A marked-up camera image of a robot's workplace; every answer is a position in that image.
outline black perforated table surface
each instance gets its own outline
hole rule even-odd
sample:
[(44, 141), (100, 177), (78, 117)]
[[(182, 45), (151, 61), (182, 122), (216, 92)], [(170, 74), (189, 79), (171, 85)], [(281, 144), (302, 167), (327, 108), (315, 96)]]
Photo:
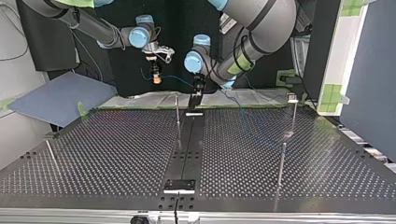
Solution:
[[(168, 179), (195, 180), (180, 211), (394, 214), (396, 176), (310, 108), (103, 110), (0, 172), (0, 206), (169, 211)], [(282, 144), (286, 144), (278, 185)]]

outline vertical metal pin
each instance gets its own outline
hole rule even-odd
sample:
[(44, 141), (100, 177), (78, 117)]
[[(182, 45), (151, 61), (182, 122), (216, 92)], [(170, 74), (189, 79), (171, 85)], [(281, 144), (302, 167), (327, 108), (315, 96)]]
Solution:
[(294, 104), (293, 122), (296, 120), (298, 102)]
[(46, 140), (46, 143), (47, 143), (47, 147), (49, 148), (50, 156), (52, 157), (53, 160), (56, 160), (55, 155), (53, 154), (53, 151), (52, 151), (52, 147), (50, 145), (50, 141)]
[(176, 94), (175, 98), (175, 104), (176, 104), (176, 113), (177, 113), (177, 127), (180, 129), (180, 113), (179, 113), (179, 108), (178, 108), (178, 96)]
[(277, 180), (277, 185), (280, 188), (282, 186), (282, 175), (283, 175), (283, 166), (285, 165), (285, 157), (286, 157), (286, 143), (282, 144), (282, 155), (280, 156), (280, 166), (279, 166), (279, 178)]

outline black curtain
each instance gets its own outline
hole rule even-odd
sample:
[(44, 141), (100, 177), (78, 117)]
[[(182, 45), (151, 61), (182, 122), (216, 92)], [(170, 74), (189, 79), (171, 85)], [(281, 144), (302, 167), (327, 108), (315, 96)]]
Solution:
[[(172, 63), (163, 65), (163, 77), (176, 76), (192, 84), (193, 76), (184, 68), (184, 58), (197, 34), (212, 37), (212, 56), (218, 57), (220, 13), (206, 0), (117, 0), (96, 11), (100, 17), (118, 27), (135, 26), (136, 16), (152, 15), (156, 26), (162, 27), (160, 44), (176, 51)], [(158, 86), (143, 79), (140, 69), (149, 77), (149, 63), (139, 49), (111, 49), (108, 56), (121, 96), (148, 91), (192, 92), (190, 86), (174, 78), (165, 78), (163, 84)]]

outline green tape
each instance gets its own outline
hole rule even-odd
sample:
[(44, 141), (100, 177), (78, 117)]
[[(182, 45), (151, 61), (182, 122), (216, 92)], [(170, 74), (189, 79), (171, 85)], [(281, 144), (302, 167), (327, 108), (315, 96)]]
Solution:
[(94, 7), (93, 0), (55, 0), (72, 7)]
[[(242, 54), (239, 58), (238, 58), (238, 63), (239, 65), (244, 69), (244, 70), (250, 70), (253, 68), (254, 64), (252, 65), (248, 59), (245, 57), (244, 54)], [(228, 73), (233, 74), (233, 75), (238, 75), (240, 73), (242, 73), (243, 71), (238, 67), (238, 65), (236, 63), (233, 64), (233, 66), (230, 67), (230, 69), (228, 69)]]
[(12, 104), (15, 100), (17, 100), (16, 98), (10, 98), (10, 99), (6, 99), (4, 101), (1, 102), (1, 108), (3, 110), (8, 110), (8, 106), (10, 104)]
[(281, 71), (277, 71), (277, 75), (276, 75), (276, 86), (277, 87), (293, 87), (292, 84), (287, 84), (284, 81), (281, 81), (280, 78), (281, 77), (295, 77), (296, 76), (296, 71), (294, 69), (290, 69), (290, 70), (281, 70)]
[(88, 115), (88, 112), (85, 110), (82, 102), (78, 102), (78, 112), (81, 117), (86, 117)]
[(341, 103), (342, 85), (326, 84), (324, 86), (323, 95), (320, 99), (319, 112), (334, 113), (337, 111), (338, 104)]
[(342, 17), (353, 17), (361, 14), (364, 0), (346, 0), (341, 11)]

